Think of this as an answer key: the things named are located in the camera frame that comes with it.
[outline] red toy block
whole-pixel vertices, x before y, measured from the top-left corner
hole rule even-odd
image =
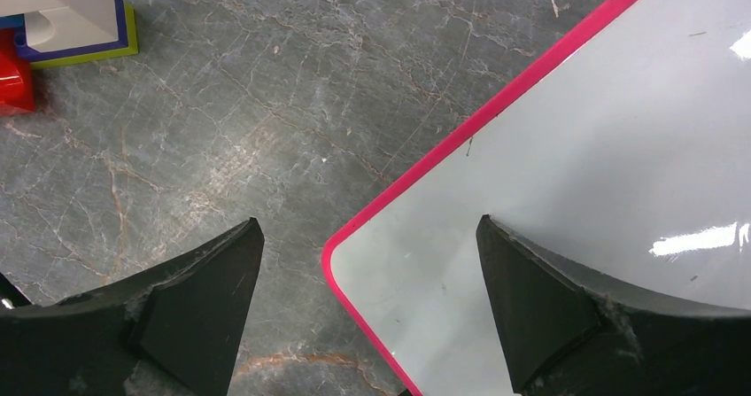
[[[16,56],[13,30],[0,30],[0,117],[34,109],[31,67]]]

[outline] yellow-green block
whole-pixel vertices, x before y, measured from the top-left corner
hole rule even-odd
[[[42,70],[44,68],[52,68],[54,66],[73,66],[75,64],[81,64],[84,62],[98,61],[99,59],[109,59],[126,57],[127,55],[135,55],[136,53],[138,53],[138,38],[135,34],[135,11],[133,10],[133,6],[131,6],[127,2],[125,2],[125,23],[128,29],[128,47],[114,50],[104,50],[101,52],[86,53],[73,57],[32,62],[31,69]]]

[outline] pink border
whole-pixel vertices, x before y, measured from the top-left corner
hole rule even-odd
[[[347,224],[345,224],[329,241],[323,246],[323,274],[329,287],[337,296],[345,309],[359,324],[376,349],[381,353],[384,359],[389,363],[397,373],[402,382],[414,396],[422,396],[422,393],[414,385],[406,372],[399,366],[397,361],[391,356],[391,352],[381,342],[378,336],[370,329],[368,324],[362,318],[360,313],[354,307],[352,302],[345,296],[339,288],[334,275],[331,271],[331,254],[339,244],[348,238],[355,230],[369,221],[373,216],[380,212],[384,207],[389,205],[396,197],[407,190],[413,183],[425,176],[435,165],[443,161],[454,150],[459,148],[464,142],[472,137],[490,120],[502,113],[518,97],[524,94],[532,86],[537,84],[543,77],[553,71],[572,53],[577,51],[589,39],[598,34],[601,29],[610,24],[613,19],[633,5],[637,0],[606,0],[597,7],[589,16],[584,18],[576,27],[562,37],[550,50],[545,52],[531,66],[513,79],[504,87],[496,96],[487,104],[483,105],[467,121],[461,124],[451,135],[441,141],[435,148],[417,162],[412,168],[406,171],[394,184],[387,188],[381,195],[376,197],[361,212],[356,214]]]

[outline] pink-edged white board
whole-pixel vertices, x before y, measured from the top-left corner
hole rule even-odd
[[[329,285],[415,395],[513,394],[483,214],[751,308],[751,0],[607,0],[329,240]]]

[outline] marble surface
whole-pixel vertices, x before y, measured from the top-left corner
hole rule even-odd
[[[323,243],[602,0],[128,1],[139,55],[39,72],[0,120],[0,271],[50,304],[255,216],[229,394],[401,391]]]

